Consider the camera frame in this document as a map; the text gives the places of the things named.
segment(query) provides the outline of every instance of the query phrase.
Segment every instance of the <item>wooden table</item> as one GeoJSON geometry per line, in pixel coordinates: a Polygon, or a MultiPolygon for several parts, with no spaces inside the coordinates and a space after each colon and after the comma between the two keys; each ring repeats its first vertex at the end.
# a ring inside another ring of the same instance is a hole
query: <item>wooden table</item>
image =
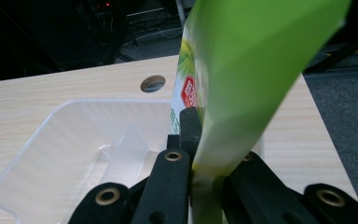
{"type": "MultiPolygon", "coordinates": [[[[47,116],[74,99],[171,99],[177,56],[58,74],[0,81],[0,174],[47,116]],[[166,78],[156,92],[140,89],[153,75],[166,78]]],[[[326,183],[357,199],[303,77],[282,103],[263,135],[264,159],[289,187],[326,183]]],[[[14,218],[0,210],[0,223],[14,218]]]]}

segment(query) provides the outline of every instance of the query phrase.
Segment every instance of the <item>plastic container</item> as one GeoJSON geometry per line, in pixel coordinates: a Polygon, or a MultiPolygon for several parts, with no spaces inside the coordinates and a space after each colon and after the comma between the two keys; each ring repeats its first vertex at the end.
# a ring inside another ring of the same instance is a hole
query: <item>plastic container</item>
{"type": "Polygon", "coordinates": [[[93,187],[147,177],[170,131],[169,101],[79,100],[57,108],[0,176],[17,223],[67,223],[93,187]]]}

